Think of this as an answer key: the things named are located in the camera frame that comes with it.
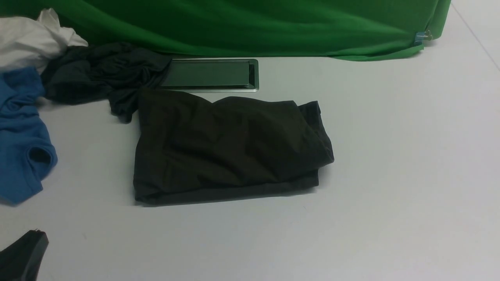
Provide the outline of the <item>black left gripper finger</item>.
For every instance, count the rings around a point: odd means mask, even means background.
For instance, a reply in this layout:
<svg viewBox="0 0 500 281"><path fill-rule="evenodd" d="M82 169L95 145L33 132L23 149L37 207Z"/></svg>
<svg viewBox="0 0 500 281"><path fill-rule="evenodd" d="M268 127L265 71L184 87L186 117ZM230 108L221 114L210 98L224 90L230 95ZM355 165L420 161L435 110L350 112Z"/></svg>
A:
<svg viewBox="0 0 500 281"><path fill-rule="evenodd" d="M27 231L0 253L1 281L36 281L49 240L40 230Z"/></svg>

